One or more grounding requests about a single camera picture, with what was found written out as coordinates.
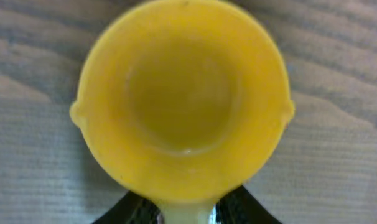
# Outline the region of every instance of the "wood grain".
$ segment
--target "wood grain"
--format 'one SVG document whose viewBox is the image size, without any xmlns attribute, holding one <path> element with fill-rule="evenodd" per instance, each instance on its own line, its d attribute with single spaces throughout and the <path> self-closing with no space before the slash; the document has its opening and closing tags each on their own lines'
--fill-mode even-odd
<svg viewBox="0 0 377 224">
<path fill-rule="evenodd" d="M 271 33 L 296 117 L 246 186 L 284 223 L 377 224 L 377 0 L 236 0 Z M 89 223 L 124 193 L 68 108 L 135 0 L 0 0 L 0 223 Z"/>
</svg>

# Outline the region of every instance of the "yellow plastic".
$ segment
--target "yellow plastic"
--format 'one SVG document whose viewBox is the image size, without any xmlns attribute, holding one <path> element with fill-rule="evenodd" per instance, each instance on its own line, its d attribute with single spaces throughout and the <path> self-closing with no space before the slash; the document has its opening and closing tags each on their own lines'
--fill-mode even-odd
<svg viewBox="0 0 377 224">
<path fill-rule="evenodd" d="M 70 115 L 102 168 L 166 224 L 205 223 L 271 156 L 294 106 L 278 49 L 249 14 L 160 0 L 99 38 Z"/>
</svg>

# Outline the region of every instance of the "wooden surface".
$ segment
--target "wooden surface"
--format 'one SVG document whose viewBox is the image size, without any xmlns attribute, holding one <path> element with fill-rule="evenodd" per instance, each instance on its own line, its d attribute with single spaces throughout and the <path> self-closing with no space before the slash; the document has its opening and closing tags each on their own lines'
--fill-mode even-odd
<svg viewBox="0 0 377 224">
<path fill-rule="evenodd" d="M 131 0 L 0 0 L 0 223 L 89 223 L 124 193 L 68 117 Z M 296 117 L 251 193 L 284 223 L 377 223 L 377 0 L 237 0 L 270 31 Z"/>
</svg>

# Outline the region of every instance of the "wooden table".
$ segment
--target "wooden table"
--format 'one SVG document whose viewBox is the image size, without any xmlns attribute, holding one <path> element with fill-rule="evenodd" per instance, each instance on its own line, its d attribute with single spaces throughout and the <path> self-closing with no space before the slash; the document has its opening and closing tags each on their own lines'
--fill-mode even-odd
<svg viewBox="0 0 377 224">
<path fill-rule="evenodd" d="M 237 0 L 270 31 L 296 117 L 251 193 L 284 223 L 377 223 L 377 0 Z M 70 122 L 80 68 L 131 0 L 0 0 L 0 223 L 89 223 L 126 190 Z"/>
</svg>

